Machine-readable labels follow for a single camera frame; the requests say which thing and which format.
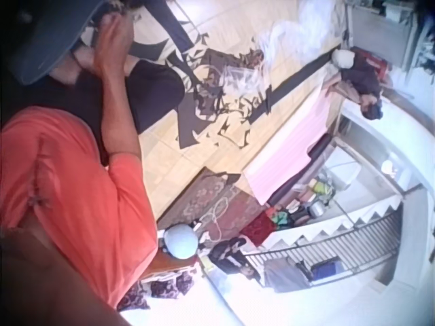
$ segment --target pink fabric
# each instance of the pink fabric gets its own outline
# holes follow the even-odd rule
[[[326,132],[330,98],[316,89],[244,170],[260,204],[309,162],[307,152]]]

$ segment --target plastic bag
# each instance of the plastic bag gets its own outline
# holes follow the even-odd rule
[[[226,66],[220,76],[225,94],[245,96],[264,91],[261,67],[257,69]]]
[[[264,52],[264,61],[271,67],[279,44],[286,53],[306,64],[321,54],[321,47],[333,31],[331,19],[335,0],[302,0],[298,22],[284,20],[273,25],[271,31],[259,34],[256,44]]]

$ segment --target patterned rug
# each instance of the patterned rug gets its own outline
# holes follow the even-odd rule
[[[205,231],[209,231],[213,241],[238,236],[247,224],[266,209],[254,197],[234,185],[239,177],[238,174],[213,173],[208,168],[202,169],[157,221],[158,229],[202,218],[203,224],[197,231],[199,236]],[[206,242],[207,247],[214,244]]]

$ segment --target orange shirt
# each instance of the orange shirt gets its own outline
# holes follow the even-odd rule
[[[33,206],[60,252],[115,307],[157,250],[140,160],[119,153],[104,168],[83,121],[42,107],[17,114],[0,144],[1,226],[16,227]]]

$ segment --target metal railing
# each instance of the metal railing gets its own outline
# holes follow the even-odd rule
[[[402,230],[402,207],[382,218],[356,226],[350,231],[327,239],[298,245],[288,249],[247,254],[246,258],[258,270],[270,259],[289,257],[303,261],[308,270],[327,259],[339,257],[344,270],[334,276],[313,281],[312,286],[347,278],[397,256]]]

